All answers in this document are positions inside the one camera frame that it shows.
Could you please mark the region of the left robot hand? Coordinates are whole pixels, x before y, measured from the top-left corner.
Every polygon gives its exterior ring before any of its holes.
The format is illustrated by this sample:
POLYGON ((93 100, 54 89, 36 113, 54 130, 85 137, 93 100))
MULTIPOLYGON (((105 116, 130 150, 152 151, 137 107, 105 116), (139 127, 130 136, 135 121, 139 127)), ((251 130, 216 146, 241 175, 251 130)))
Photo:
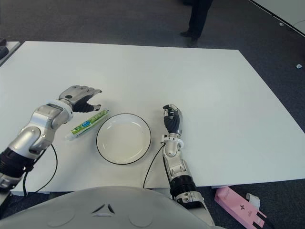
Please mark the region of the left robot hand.
POLYGON ((88 101, 101 92, 100 89, 74 85, 62 92, 58 99, 59 101, 68 104, 74 112, 88 113, 100 110, 100 104, 91 105, 88 101))

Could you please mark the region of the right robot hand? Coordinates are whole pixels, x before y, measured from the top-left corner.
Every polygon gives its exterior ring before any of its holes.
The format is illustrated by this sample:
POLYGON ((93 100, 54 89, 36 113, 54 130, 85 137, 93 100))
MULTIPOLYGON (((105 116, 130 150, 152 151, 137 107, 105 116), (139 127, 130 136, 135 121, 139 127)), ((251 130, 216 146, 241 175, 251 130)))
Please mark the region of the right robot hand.
POLYGON ((163 107, 163 121, 169 134, 182 134, 183 116, 181 110, 173 104, 163 107))

